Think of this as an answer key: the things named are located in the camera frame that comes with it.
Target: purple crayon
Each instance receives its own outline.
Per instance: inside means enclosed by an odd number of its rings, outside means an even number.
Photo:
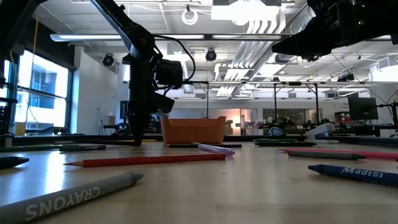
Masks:
[[[225,153],[227,156],[232,156],[233,154],[235,154],[235,151],[225,147],[210,146],[206,144],[200,144],[198,147],[199,149],[204,151]]]

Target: blue crayon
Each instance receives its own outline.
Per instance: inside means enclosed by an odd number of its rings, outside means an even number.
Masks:
[[[390,172],[332,165],[314,165],[308,166],[308,168],[320,174],[332,177],[342,177],[351,180],[360,180],[374,184],[398,187],[398,174]]]

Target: white object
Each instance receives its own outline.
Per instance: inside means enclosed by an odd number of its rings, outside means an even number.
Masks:
[[[336,131],[335,125],[326,123],[326,124],[321,124],[320,126],[309,130],[305,133],[308,139],[316,139],[317,136],[329,136],[330,133],[333,131]]]
[[[266,6],[260,0],[238,0],[229,6],[212,6],[211,19],[230,20],[237,24],[247,21],[270,21],[279,12],[280,6]]]

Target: computer monitor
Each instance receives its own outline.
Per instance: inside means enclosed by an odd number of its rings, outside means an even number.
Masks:
[[[379,119],[375,98],[348,98],[349,115],[352,120]]]

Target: red crayon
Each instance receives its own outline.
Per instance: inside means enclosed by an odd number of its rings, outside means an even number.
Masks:
[[[364,155],[367,158],[398,159],[398,153],[388,153],[388,152],[366,152],[366,151],[352,151],[352,150],[330,150],[330,149],[309,149],[309,148],[294,148],[294,149],[284,149],[284,150],[285,152],[314,151],[314,152],[355,153],[355,154]]]
[[[118,159],[87,159],[78,162],[70,162],[64,165],[80,167],[104,167],[104,166],[129,166],[141,164],[158,164],[168,162],[192,162],[225,159],[224,153],[184,156],[154,156],[154,157],[129,157]]]

